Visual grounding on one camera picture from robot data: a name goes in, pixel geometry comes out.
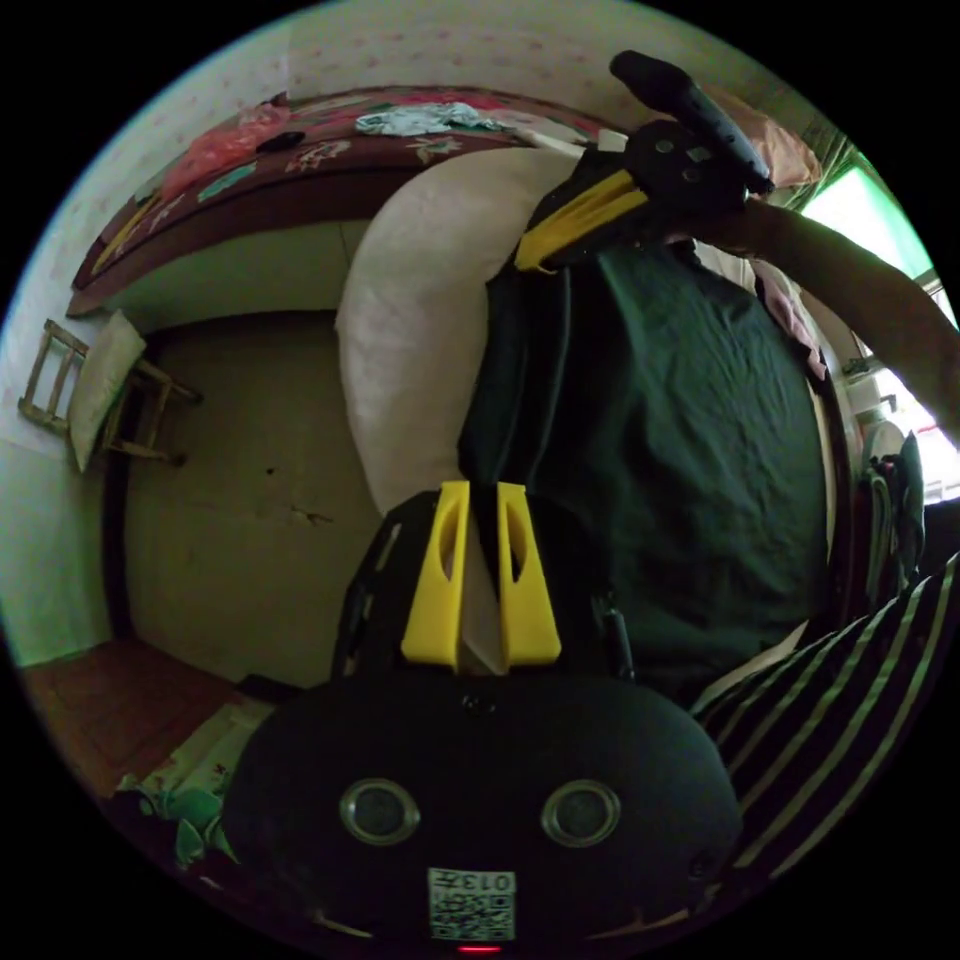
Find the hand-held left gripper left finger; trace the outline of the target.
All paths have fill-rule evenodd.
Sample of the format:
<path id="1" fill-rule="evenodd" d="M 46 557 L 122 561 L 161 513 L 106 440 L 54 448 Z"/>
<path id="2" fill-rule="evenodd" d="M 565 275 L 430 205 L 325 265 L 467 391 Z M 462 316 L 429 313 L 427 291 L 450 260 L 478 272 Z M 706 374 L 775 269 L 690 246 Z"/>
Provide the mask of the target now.
<path id="1" fill-rule="evenodd" d="M 444 483 L 401 642 L 401 653 L 411 664 L 459 667 L 469 514 L 470 484 Z"/>

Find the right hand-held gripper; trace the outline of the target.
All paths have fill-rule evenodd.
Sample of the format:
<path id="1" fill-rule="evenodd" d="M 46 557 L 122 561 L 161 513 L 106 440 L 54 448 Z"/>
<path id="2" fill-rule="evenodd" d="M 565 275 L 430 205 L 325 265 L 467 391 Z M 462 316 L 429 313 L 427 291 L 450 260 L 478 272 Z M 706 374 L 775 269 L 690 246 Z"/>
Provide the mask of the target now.
<path id="1" fill-rule="evenodd" d="M 752 193 L 752 145 L 722 124 L 689 130 L 660 120 L 621 152 L 587 149 L 545 195 L 515 252 L 521 272 L 551 273 L 627 244 L 659 242 L 676 217 L 742 208 Z"/>

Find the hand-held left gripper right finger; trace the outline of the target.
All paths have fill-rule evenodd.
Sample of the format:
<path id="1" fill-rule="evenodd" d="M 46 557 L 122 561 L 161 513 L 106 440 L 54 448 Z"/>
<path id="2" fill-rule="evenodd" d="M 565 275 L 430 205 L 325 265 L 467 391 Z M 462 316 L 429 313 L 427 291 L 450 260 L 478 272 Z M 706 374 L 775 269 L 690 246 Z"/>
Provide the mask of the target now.
<path id="1" fill-rule="evenodd" d="M 501 640 L 509 669 L 554 665 L 561 640 L 526 490 L 497 486 Z"/>

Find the person's right hand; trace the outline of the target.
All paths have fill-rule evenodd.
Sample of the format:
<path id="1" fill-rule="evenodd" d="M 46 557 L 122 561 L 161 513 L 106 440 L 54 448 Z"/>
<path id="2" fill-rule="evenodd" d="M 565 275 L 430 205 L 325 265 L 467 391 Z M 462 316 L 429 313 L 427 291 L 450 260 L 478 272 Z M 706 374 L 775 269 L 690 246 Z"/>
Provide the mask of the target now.
<path id="1" fill-rule="evenodd" d="M 765 201 L 748 199 L 732 212 L 676 217 L 671 229 L 733 256 L 769 260 L 781 239 L 784 214 Z"/>

